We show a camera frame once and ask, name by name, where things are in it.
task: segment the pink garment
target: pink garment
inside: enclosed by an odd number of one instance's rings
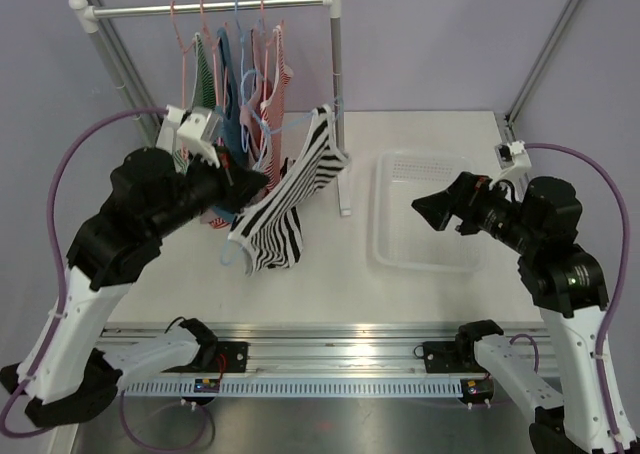
[[[268,99],[260,103],[262,120],[274,131],[282,127],[284,119],[284,94],[293,77],[293,70],[284,63],[284,46],[282,41],[282,26],[273,29],[276,36],[276,75],[273,81],[273,92]],[[269,177],[267,191],[271,192],[280,182],[280,152],[282,146],[281,133],[267,136],[264,132],[262,142],[267,142],[263,159],[264,173]]]

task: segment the purple wall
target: purple wall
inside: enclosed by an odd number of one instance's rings
[[[127,6],[167,5],[171,0],[104,1]],[[506,111],[565,1],[344,0],[346,108]],[[185,40],[201,28],[199,17],[178,18]],[[237,31],[232,13],[207,17],[211,30],[228,21],[230,32]],[[256,12],[241,13],[243,29],[257,18]],[[287,108],[303,111],[329,101],[326,9],[267,12],[271,26],[281,18],[287,59],[295,72]],[[156,100],[179,102],[181,54],[169,18],[122,19],[117,24]]]
[[[625,408],[640,428],[640,3],[586,0],[539,88],[517,123],[529,142],[554,142],[598,160],[618,183],[631,215],[629,275],[611,350]],[[561,154],[535,154],[537,174],[575,184],[584,206],[579,242],[602,263],[610,295],[620,259],[620,215],[606,184],[580,161]]]
[[[67,0],[0,0],[0,365],[19,362],[55,301],[45,228],[49,182],[83,129],[122,105]],[[82,148],[62,181],[57,221],[62,250],[108,195],[108,174],[140,144],[129,124],[105,130]],[[6,395],[0,389],[0,403]],[[28,430],[20,411],[15,429]],[[34,453],[40,440],[0,436],[0,452]]]

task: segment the plastic container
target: plastic container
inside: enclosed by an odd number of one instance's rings
[[[382,264],[434,272],[474,272],[484,267],[482,235],[463,237],[452,218],[434,231],[412,207],[414,199],[446,189],[473,163],[460,156],[420,151],[388,151],[378,159],[373,220],[373,252]]]

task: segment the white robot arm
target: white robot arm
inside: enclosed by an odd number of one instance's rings
[[[120,299],[160,255],[164,237],[213,205],[239,212],[268,181],[237,166],[227,149],[211,145],[209,137],[219,127],[215,113],[187,115],[170,108],[169,117],[178,119],[177,134],[190,148],[187,172],[176,172],[172,155],[161,148],[126,157],[111,173],[111,195],[81,226],[67,254],[64,313],[52,311],[24,362],[0,370],[0,382],[9,392],[26,383],[30,401],[25,412],[36,427],[86,422],[131,383],[169,368],[215,365],[218,340],[197,319],[109,354],[94,347]],[[57,329],[48,341],[54,320]],[[37,370],[28,376],[45,343]]]
[[[520,254],[518,272],[549,332],[564,395],[523,364],[492,321],[478,323],[493,324],[490,329],[476,323],[460,328],[459,355],[505,388],[531,423],[537,453],[640,452],[622,406],[608,341],[601,359],[596,355],[609,298],[600,265],[575,243],[582,213],[575,189],[560,179],[538,177],[522,202],[514,193],[506,199],[501,181],[510,181],[513,189],[513,181],[531,164],[522,143],[499,146],[498,152],[504,169],[495,181],[463,172],[448,189],[416,199],[412,206],[435,230],[445,229],[456,216],[462,220],[456,228],[461,235],[485,231]],[[600,387],[598,360],[604,361],[606,392]],[[615,416],[615,436],[608,414]]]

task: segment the white rack post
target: white rack post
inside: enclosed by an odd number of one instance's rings
[[[171,6],[142,6],[142,7],[97,7],[90,6],[87,0],[69,0],[69,6],[75,12],[80,20],[80,24],[84,31],[89,35],[93,42],[102,63],[109,74],[118,94],[122,98],[125,105],[129,108],[149,107],[138,105],[135,98],[129,92],[129,88],[118,69],[117,63],[113,60],[111,52],[106,45],[104,39],[100,35],[99,21],[101,19],[114,19],[123,17],[140,17],[140,16],[157,16],[170,15]],[[237,9],[241,11],[254,10],[264,7],[265,9],[285,8],[285,7],[301,7],[301,6],[325,6],[329,8],[329,17],[331,19],[331,54],[333,60],[333,94],[335,97],[334,112],[339,112],[339,106],[343,103],[342,92],[342,43],[340,33],[340,18],[342,16],[342,0],[253,0],[239,1]],[[212,2],[205,3],[202,6],[198,4],[179,4],[173,6],[174,14],[198,14],[200,9],[205,12],[224,12],[236,9],[236,2]],[[344,150],[344,115],[336,118],[335,133],[338,147]],[[152,123],[147,122],[144,118],[136,118],[136,124],[141,130],[144,140],[149,143],[153,142],[157,132]],[[342,216],[351,215],[351,199],[349,194],[348,173],[343,171],[338,177],[338,198],[340,205],[340,214]]]

